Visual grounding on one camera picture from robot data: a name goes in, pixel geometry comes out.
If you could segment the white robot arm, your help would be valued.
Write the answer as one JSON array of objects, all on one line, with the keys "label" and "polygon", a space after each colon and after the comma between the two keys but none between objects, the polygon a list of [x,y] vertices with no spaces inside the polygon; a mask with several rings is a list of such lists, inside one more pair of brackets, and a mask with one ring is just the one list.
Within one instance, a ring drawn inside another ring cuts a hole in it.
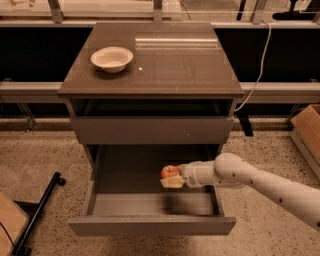
[{"label": "white robot arm", "polygon": [[164,188],[249,186],[320,231],[319,189],[260,170],[235,154],[221,153],[213,161],[168,165],[162,168],[160,177]]}]

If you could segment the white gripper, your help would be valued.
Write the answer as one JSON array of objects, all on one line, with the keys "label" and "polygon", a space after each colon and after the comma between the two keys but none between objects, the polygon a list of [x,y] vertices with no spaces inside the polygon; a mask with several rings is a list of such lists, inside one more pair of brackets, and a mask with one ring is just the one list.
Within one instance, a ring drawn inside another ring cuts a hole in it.
[{"label": "white gripper", "polygon": [[182,177],[175,175],[161,179],[160,182],[164,188],[179,189],[184,184],[190,188],[200,188],[222,183],[222,178],[215,172],[213,161],[179,164],[177,168],[181,170]]}]

